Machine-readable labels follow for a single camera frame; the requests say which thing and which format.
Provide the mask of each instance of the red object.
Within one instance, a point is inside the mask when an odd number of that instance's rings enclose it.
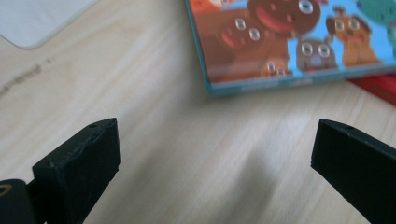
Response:
[[[350,82],[396,105],[396,74],[350,79]]]

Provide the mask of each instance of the wooden table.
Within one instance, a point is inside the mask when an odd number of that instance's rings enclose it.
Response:
[[[211,98],[184,1],[101,0],[38,49],[0,39],[0,179],[117,118],[122,165],[85,223],[368,223],[310,168],[320,118],[396,147],[346,82]]]

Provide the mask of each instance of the cartoon eye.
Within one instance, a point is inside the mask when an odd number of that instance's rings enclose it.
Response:
[[[327,58],[330,56],[330,48],[329,46],[325,45],[325,44],[321,44],[319,45],[319,54],[320,56],[322,56],[323,58]]]
[[[277,69],[277,74],[280,76],[285,76],[285,69],[283,69],[283,68]]]
[[[275,64],[273,62],[268,62],[267,63],[267,68],[268,68],[268,71],[270,73],[274,73],[275,72]]]
[[[303,54],[305,56],[311,56],[313,49],[312,49],[312,45],[308,44],[308,43],[303,43],[301,45],[301,51],[303,52]]]
[[[343,31],[344,30],[344,23],[340,20],[335,20],[335,29],[337,31]]]
[[[250,30],[248,30],[248,33],[250,34],[250,38],[252,40],[259,40],[260,39],[260,32],[259,32],[258,29],[251,28]]]
[[[314,5],[308,0],[300,0],[298,6],[304,14],[311,14],[314,11]]]
[[[352,30],[359,30],[359,27],[361,26],[361,24],[359,23],[358,20],[356,19],[350,19],[349,20],[349,28]]]
[[[235,25],[238,30],[245,30],[247,28],[247,25],[245,24],[245,21],[242,19],[235,19]]]

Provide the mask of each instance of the black plastic jaw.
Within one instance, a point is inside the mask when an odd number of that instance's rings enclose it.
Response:
[[[0,182],[0,223],[82,223],[120,163],[117,120],[95,122],[35,164],[28,186]]]
[[[396,149],[321,119],[311,166],[371,223],[396,223]]]

